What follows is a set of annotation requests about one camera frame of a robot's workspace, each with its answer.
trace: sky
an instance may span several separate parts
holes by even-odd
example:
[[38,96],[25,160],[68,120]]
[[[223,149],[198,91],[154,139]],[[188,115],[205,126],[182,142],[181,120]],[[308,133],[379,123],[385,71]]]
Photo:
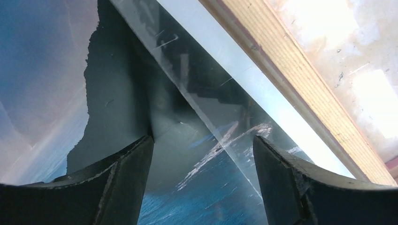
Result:
[[[0,21],[0,182],[23,184],[27,165],[61,165],[83,135],[97,1],[1,1]],[[35,182],[50,175],[39,171]]]

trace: wood grain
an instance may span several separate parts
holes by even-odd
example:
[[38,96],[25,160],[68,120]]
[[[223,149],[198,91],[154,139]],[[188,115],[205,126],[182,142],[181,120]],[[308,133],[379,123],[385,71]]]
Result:
[[199,1],[357,179],[397,186],[268,2]]

